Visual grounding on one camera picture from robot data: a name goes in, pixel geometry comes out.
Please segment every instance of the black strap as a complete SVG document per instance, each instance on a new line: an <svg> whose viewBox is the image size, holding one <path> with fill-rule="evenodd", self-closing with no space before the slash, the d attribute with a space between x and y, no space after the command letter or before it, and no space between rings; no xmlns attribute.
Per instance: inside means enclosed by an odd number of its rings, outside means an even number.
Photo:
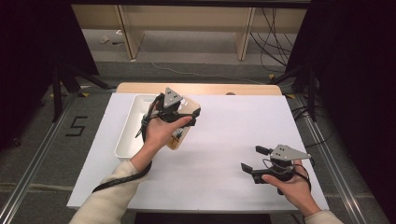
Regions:
<svg viewBox="0 0 396 224"><path fill-rule="evenodd" d="M151 164L152 164L152 161L151 161L151 162L148 164L148 166L147 166L142 172L140 172L139 174L126 176L126 177L119 178L119 179L115 179L115 180L110 180L110 181L108 181L108 182L106 182L106 183L104 183L104 184L101 184L101 185L99 185L98 187L96 187L96 188L92 191L92 193L94 193L94 192L96 192L96 191L98 191L98 190L101 190L101 189L108 189L108 188L113 187L113 186L116 186L116 185L118 185L118 184L122 184L122 183L126 183L126 182L130 182L130 181L134 181L134 180L136 180L136 179L139 179L139 178L145 176L145 175L149 172L149 169L151 168Z"/></svg>
<svg viewBox="0 0 396 224"><path fill-rule="evenodd" d="M309 191L311 191L311 189L312 189L312 186L311 186L311 181L309 180L309 174L308 174L308 172L306 171L305 167L303 167L303 169L305 170L305 172L306 172L306 174L308 175L308 177L305 177L304 175L302 175L302 174L298 173L298 172L297 172L297 171L295 171L295 170L293 170L293 172L294 172L294 174L295 174L295 175L297 175L297 176L301 177L303 180L305 180L305 181L306 181L306 183L308 183Z"/></svg>
<svg viewBox="0 0 396 224"><path fill-rule="evenodd" d="M142 118L142 126L140 127L139 132L136 134L135 138L139 136L139 134L142 134L143 142L146 142L146 129L149 126L149 121L151 119L151 113L152 110L154 109L154 106L157 104L157 102L163 101L164 94L161 93L157 97L155 97L154 101L150 105L148 109L148 113L145 117Z"/></svg>

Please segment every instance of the black cable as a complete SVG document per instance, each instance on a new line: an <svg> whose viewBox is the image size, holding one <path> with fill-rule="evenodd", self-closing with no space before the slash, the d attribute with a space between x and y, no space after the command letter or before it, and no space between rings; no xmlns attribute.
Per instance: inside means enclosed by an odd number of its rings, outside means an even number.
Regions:
<svg viewBox="0 0 396 224"><path fill-rule="evenodd" d="M289 40L289 38L288 38L288 36L286 35L286 34L283 34L285 37L286 37L286 39L289 41L289 44L292 46L292 47L294 47L293 46L293 44L291 44L291 41Z"/></svg>
<svg viewBox="0 0 396 224"><path fill-rule="evenodd" d="M301 106L301 107L294 108L294 109L291 110L291 113L293 113L293 112L296 111L296 110L304 109L304 108L307 108L307 107L308 107L307 105L303 105L303 106Z"/></svg>
<svg viewBox="0 0 396 224"><path fill-rule="evenodd" d="M294 173L295 175L297 175L297 176L301 177L303 180L305 180L305 181L306 181L306 183L308 184L309 191L311 191L311 189L312 189L312 185L311 185L311 181L310 181L310 178L309 178L309 173L308 173L308 171L306 171L305 167L303 167L303 166L302 166L302 165L300 165L300 164L294 164L294 166L300 166L300 167L302 167L302 168L305 170L306 176L304 176L304 175L302 175L302 174L298 173L298 172L297 172L297 171L295 171L295 170L294 170L294 172L293 172L293 173Z"/></svg>
<svg viewBox="0 0 396 224"><path fill-rule="evenodd" d="M268 43L268 36L269 36L269 34L268 34L266 40L262 39L262 37L260 36L260 33L257 33L257 35L258 35L259 38L262 40L262 42L265 43L265 45L268 45L268 46L270 46L270 47L272 47L272 48L275 48L275 49L278 49L278 48L279 48L279 47L277 47L277 46L275 46L275 45L272 45L272 44Z"/></svg>
<svg viewBox="0 0 396 224"><path fill-rule="evenodd" d="M154 106L161 101L161 99L164 97L164 94L161 93L160 95L158 95L157 97L155 97L153 103L149 106L148 109L148 113L145 117L142 118L142 126L139 129L139 132L137 132L136 136L134 138L136 138L137 136L139 136L139 134L142 134L142 138L143 138L143 142L146 141L146 129L149 125L149 120L151 119L151 113L152 110L154 109Z"/></svg>
<svg viewBox="0 0 396 224"><path fill-rule="evenodd" d="M301 111L296 117L294 117L294 121L297 121L297 119L300 119L300 118L301 118L301 115L302 115L303 113L305 113L306 111L308 111L308 108L304 109L304 110Z"/></svg>
<svg viewBox="0 0 396 224"><path fill-rule="evenodd" d="M253 36L252 33L250 33L250 35L251 35L251 37L253 38L254 42L256 42L256 44L259 46L259 48L260 48L261 50L263 50L266 54L268 54L268 56L270 56L270 57L271 57L272 59L274 59L275 61L279 62L280 64L282 64L282 65L284 65L284 66L286 66L285 63L282 63L278 58L276 58L274 55L272 55L270 52L268 52L268 50L264 49L264 48L262 47L262 45L256 40L256 38Z"/></svg>
<svg viewBox="0 0 396 224"><path fill-rule="evenodd" d="M272 32L276 41L276 45L278 46L277 48L277 52L279 52L279 56L282 59L283 63L286 63L285 60L283 59L282 53L280 52L280 48L282 48L279 44L279 41L277 40L277 36L276 36L276 27L275 27L275 18L276 18L276 9L273 8L273 22L272 22Z"/></svg>
<svg viewBox="0 0 396 224"><path fill-rule="evenodd" d="M270 72L277 72L277 73L283 73L284 71L276 71L271 68L268 68L267 66L264 65L262 62L262 53L260 54L260 62L262 63L262 67L265 68L265 70L270 71Z"/></svg>
<svg viewBox="0 0 396 224"><path fill-rule="evenodd" d="M267 15L265 14L264 8L262 8L262 14L263 14L265 20L267 21L268 27L270 28L270 34L272 33L274 38L275 38L275 40L276 40L276 45L277 45L276 48L278 49L279 55L282 58L282 61L285 63L285 61L284 61L284 59L282 57L282 53L280 52L279 48L282 49L285 57L286 58L288 58L288 57L286 56L285 51L283 50L282 46L280 45L279 40L277 39L277 36L276 36L276 31L275 31L275 29L276 29L275 28L276 9L273 8L273 24L272 25L268 21L268 18L267 18Z"/></svg>
<svg viewBox="0 0 396 224"><path fill-rule="evenodd" d="M322 115L322 114L319 114L319 113L317 113L317 112L315 112L314 115L315 115L315 116L318 116L318 117L322 117L322 118L324 118L324 119L330 119L329 117L326 117L326 116L324 116L324 115ZM304 116L302 116L302 117L299 117L299 119L306 118L306 117L309 117L309 116L311 116L311 115L304 115Z"/></svg>
<svg viewBox="0 0 396 224"><path fill-rule="evenodd" d="M307 146L304 146L304 147L305 147L305 148L307 148L307 147L314 147L314 146L323 144L323 143L327 142L327 140L329 140L329 139L332 137L332 134L333 134L333 133L334 133L334 131L332 130L332 132L329 134L329 136L328 136L326 139L324 139L324 140L322 140L322 141L320 141L320 142L318 142L318 143L311 144L311 145L307 145Z"/></svg>

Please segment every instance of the wire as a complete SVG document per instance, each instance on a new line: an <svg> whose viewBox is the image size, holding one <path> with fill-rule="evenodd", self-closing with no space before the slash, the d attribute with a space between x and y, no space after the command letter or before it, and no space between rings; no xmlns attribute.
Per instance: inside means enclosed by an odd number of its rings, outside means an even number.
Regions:
<svg viewBox="0 0 396 224"><path fill-rule="evenodd" d="M149 54L145 51L145 49L143 48L143 46L139 43L139 47L143 50L143 52L149 57ZM192 76L198 76L198 77L222 77L222 78L226 78L226 79L231 79L231 80L239 80L239 81L247 81L247 82L252 82L252 83L256 83L256 84L261 84L261 85L265 85L265 83L262 82L258 82L255 80L251 80L251 79L247 79L247 78L238 78L238 77L225 77L222 75L201 75L201 74L197 74L197 73L192 73L192 72L179 72L176 71L172 68L168 68L168 67L160 67L159 65L155 64L154 62L152 62L151 60L149 60L149 62L156 68L161 69L161 70L167 70L170 72L174 72L177 74L181 74L181 75L192 75Z"/></svg>
<svg viewBox="0 0 396 224"><path fill-rule="evenodd" d="M273 8L273 35L276 40L276 45L279 47L279 48L277 48L277 51L279 51L279 54L282 57L282 54L280 53L280 49L281 49L283 54L285 55L285 58L288 60L289 58L286 55L285 50L282 48L282 45L280 44L279 40L277 39L275 21L276 21L276 8Z"/></svg>
<svg viewBox="0 0 396 224"><path fill-rule="evenodd" d="M279 62L280 64L286 66L285 63L281 62L278 58L276 58L274 55L272 55L270 52L268 52L268 50L263 48L262 45L256 40L256 38L253 36L252 33L250 33L250 35L253 38L254 42L256 42L256 44L260 47L260 49L262 49L268 56L270 56L272 59L274 59L275 61Z"/></svg>
<svg viewBox="0 0 396 224"><path fill-rule="evenodd" d="M264 8L263 8L263 7L262 7L262 15L264 16L265 20L267 21L268 27L270 28L270 33L269 33L269 34L272 33L273 36L274 36L274 38L275 38L275 40L276 40L276 47L277 47L277 49L278 49L278 52L279 52L280 57L282 58L282 61L284 61L284 60L283 60L282 54L280 53L280 49L282 49L282 52L284 53L285 57L286 57L287 59L289 59L288 56L286 55L284 49L283 49L282 46L280 45L280 42L279 42L279 40L277 39L277 36L276 36L276 26L275 26L275 21L276 21L276 9L273 8L273 22L272 22L272 24L270 24L270 22L268 21L267 15L265 14L265 11L264 11Z"/></svg>
<svg viewBox="0 0 396 224"><path fill-rule="evenodd" d="M294 164L295 166L300 166L300 167L302 167L303 169L304 169L304 171L305 171L305 173L306 173L306 178L309 180L310 178L309 178L309 173L308 173L308 171L305 169L305 167L303 167L302 165L300 165L300 164Z"/></svg>
<svg viewBox="0 0 396 224"><path fill-rule="evenodd" d="M294 47L293 46L293 44L291 44L291 41L289 40L289 38L288 38L288 36L286 35L286 34L283 34L285 37L286 37L286 39L289 41L289 44L292 46L292 47Z"/></svg>
<svg viewBox="0 0 396 224"><path fill-rule="evenodd" d="M278 172L278 171L276 171L276 170L274 170L274 169L271 169L271 167L268 167L266 161L271 162L271 164L272 164L273 166L276 166L277 168L283 170L284 172L280 173L280 172ZM266 167L267 169L271 170L272 172L274 172L274 173L277 174L277 175L283 175L283 174L287 173L288 170L289 170L287 167L280 166L280 165L276 164L275 162L270 161L270 160L268 160L268 159L262 159L262 162L264 163L264 165L265 165L265 167Z"/></svg>
<svg viewBox="0 0 396 224"><path fill-rule="evenodd" d="M322 117L322 118L324 118L324 119L330 119L329 117L326 117L326 116L324 116L324 115L322 115L322 114L319 114L319 113L317 113L317 112L315 112L314 115L317 116L317 117ZM302 118L307 118L307 117L309 117L309 116L310 116L310 115L304 115L304 116L300 117L300 119L302 119Z"/></svg>
<svg viewBox="0 0 396 224"><path fill-rule="evenodd" d="M320 141L320 142L318 142L318 143L311 144L311 145L307 145L307 146L304 146L304 147L305 147L305 148L307 148L307 147L314 147L314 146L323 144L323 143L327 142L327 140L329 140L329 139L332 137L332 134L333 134L333 133L334 133L334 131L332 130L332 132L329 134L329 136L328 136L326 139L324 139L324 140L322 140L322 141Z"/></svg>
<svg viewBox="0 0 396 224"><path fill-rule="evenodd" d="M283 73L283 71L277 71L277 70L273 70L271 68L268 68L267 66L264 65L264 63L262 62L262 53L260 54L260 62L262 63L262 67L265 68L267 71L269 72L277 72L277 73Z"/></svg>
<svg viewBox="0 0 396 224"><path fill-rule="evenodd" d="M268 43L268 36L269 36L270 34L268 34L266 40L262 39L262 36L260 35L260 33L256 33L256 34L257 34L257 36L262 40L262 42L264 42L265 45L268 45L268 46L273 47L273 48L275 48L275 49L278 49L278 48L279 48L279 47L277 47L277 46L275 46L275 45L272 45L272 44Z"/></svg>
<svg viewBox="0 0 396 224"><path fill-rule="evenodd" d="M127 57L125 57L125 55L122 55L122 54L120 53L120 46L125 45L125 43L124 43L123 41L112 42L111 45L117 46L117 53L119 54L119 56L120 56L121 58L127 59Z"/></svg>
<svg viewBox="0 0 396 224"><path fill-rule="evenodd" d="M294 117L294 121L297 121L297 119L300 119L300 118L301 118L301 115L302 115L303 113L305 113L306 111L308 111L308 108L302 110L296 117Z"/></svg>

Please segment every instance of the white sleeve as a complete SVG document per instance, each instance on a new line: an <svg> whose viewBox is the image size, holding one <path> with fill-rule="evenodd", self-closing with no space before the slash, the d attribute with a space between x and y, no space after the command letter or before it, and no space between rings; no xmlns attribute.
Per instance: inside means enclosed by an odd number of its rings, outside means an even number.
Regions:
<svg viewBox="0 0 396 224"><path fill-rule="evenodd" d="M312 216L305 218L306 224L342 224L331 211L322 210Z"/></svg>
<svg viewBox="0 0 396 224"><path fill-rule="evenodd" d="M134 168L129 160L123 161L101 183L137 173L136 168ZM120 223L120 219L125 214L129 201L132 200L137 191L137 186L145 179L146 176L92 193L75 213L70 223Z"/></svg>

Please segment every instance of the person's right hand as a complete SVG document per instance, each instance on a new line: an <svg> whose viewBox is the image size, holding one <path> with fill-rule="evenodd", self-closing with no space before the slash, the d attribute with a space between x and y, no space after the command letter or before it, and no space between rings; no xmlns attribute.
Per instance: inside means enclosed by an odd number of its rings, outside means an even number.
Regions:
<svg viewBox="0 0 396 224"><path fill-rule="evenodd" d="M294 161L294 164L302 165L300 160ZM301 175L306 175L303 167L296 165L296 172ZM308 183L301 177L295 175L291 180L283 182L272 175L263 175L262 179L277 188L279 188L286 199L292 204L294 204L305 217L315 214L321 211L312 197L311 191L309 190Z"/></svg>

